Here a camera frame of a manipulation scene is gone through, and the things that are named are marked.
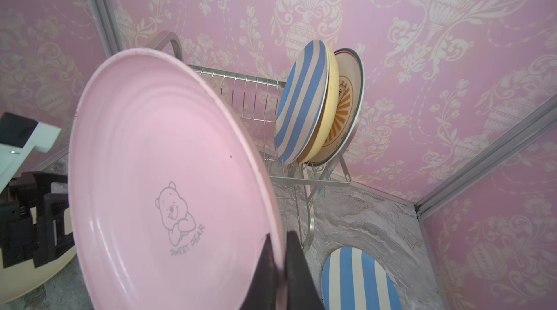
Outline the blue striped plate front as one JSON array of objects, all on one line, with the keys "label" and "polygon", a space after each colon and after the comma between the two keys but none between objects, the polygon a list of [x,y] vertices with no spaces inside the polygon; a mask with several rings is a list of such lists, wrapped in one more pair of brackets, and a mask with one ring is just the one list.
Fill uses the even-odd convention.
[{"label": "blue striped plate front", "polygon": [[326,99],[328,75],[328,48],[313,40],[294,62],[278,106],[274,143],[284,165],[296,161],[312,138]]}]

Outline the pink plate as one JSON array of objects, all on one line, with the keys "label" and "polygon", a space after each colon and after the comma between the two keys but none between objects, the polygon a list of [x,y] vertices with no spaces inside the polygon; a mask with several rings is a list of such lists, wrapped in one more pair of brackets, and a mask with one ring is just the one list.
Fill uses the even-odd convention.
[{"label": "pink plate", "polygon": [[159,50],[107,59],[81,96],[68,185],[96,309],[239,309],[264,246],[284,279],[277,199],[255,143],[193,69]]}]

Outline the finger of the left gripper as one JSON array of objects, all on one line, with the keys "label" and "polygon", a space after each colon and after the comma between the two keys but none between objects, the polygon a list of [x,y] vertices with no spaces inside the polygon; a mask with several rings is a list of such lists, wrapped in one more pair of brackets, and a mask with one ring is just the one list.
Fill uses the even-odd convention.
[{"label": "finger of the left gripper", "polygon": [[37,205],[52,192],[52,184],[68,177],[49,172],[25,172],[13,178],[1,194],[1,258],[6,267],[33,259],[37,249]]},{"label": "finger of the left gripper", "polygon": [[68,194],[48,193],[39,201],[35,224],[37,249],[33,254],[35,268],[59,259],[75,246],[73,234],[66,233],[65,229],[64,216],[67,209]]}]

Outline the blue striped plate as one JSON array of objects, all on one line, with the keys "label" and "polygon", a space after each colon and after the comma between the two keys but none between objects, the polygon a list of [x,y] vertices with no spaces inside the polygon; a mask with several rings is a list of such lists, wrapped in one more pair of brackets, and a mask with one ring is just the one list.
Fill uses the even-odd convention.
[{"label": "blue striped plate", "polygon": [[274,143],[284,165],[296,161],[312,138],[326,99],[328,75],[328,48],[313,40],[294,62],[278,106]]},{"label": "blue striped plate", "polygon": [[321,292],[326,309],[402,309],[385,269],[354,247],[342,247],[329,255],[321,275]]}]

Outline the sunburst plate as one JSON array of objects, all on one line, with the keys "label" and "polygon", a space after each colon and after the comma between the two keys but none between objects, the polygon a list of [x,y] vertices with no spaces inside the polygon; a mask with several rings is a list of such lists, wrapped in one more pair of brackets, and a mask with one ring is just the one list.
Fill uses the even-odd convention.
[{"label": "sunburst plate", "polygon": [[365,71],[360,55],[351,48],[334,52],[339,69],[337,111],[326,142],[310,160],[311,166],[323,166],[346,151],[358,129],[365,90]]}]

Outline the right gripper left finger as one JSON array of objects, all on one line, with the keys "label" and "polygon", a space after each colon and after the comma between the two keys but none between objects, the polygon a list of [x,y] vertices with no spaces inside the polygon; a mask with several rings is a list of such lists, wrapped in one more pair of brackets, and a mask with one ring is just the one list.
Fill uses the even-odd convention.
[{"label": "right gripper left finger", "polygon": [[274,261],[271,237],[267,234],[247,295],[239,309],[275,309],[278,283],[279,277]]}]

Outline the yellow bear plate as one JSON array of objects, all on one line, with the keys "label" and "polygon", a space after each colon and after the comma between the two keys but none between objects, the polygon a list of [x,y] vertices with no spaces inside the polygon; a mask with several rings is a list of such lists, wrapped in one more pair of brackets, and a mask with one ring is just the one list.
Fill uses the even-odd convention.
[{"label": "yellow bear plate", "polygon": [[305,147],[304,151],[297,158],[298,164],[311,161],[323,148],[334,123],[337,105],[339,100],[339,69],[334,51],[326,44],[327,52],[327,75],[326,75],[326,95],[319,114],[316,128]]}]

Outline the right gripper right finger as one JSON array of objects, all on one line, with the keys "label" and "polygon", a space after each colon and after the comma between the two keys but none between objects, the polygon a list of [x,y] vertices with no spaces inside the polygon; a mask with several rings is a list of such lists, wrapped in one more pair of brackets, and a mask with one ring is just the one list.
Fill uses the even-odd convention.
[{"label": "right gripper right finger", "polygon": [[295,231],[287,233],[285,272],[288,310],[324,310],[315,287],[300,239]]}]

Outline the blue striped plate back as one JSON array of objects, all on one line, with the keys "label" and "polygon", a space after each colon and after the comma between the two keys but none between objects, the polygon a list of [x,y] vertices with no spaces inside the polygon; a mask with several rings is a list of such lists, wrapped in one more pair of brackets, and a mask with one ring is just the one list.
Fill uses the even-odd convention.
[{"label": "blue striped plate back", "polygon": [[385,269],[354,247],[342,247],[329,255],[321,275],[321,292],[326,309],[402,309]]}]

